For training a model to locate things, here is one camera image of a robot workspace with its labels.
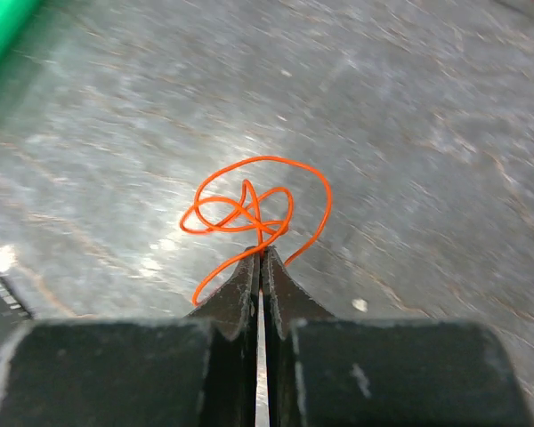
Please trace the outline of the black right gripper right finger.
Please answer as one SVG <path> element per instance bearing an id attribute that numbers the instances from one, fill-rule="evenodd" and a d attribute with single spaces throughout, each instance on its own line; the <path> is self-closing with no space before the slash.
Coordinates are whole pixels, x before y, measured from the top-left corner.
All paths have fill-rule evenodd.
<path id="1" fill-rule="evenodd" d="M 265 251 L 273 426 L 532 426 L 493 331 L 463 320 L 333 316 Z"/>

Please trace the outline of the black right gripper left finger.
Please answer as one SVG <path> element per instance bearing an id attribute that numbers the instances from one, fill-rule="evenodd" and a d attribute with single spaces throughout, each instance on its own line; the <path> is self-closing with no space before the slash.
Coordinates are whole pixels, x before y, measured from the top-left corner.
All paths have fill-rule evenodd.
<path id="1" fill-rule="evenodd" d="M 0 344 L 0 426 L 252 426 L 258 256 L 182 318 L 42 319 Z"/>

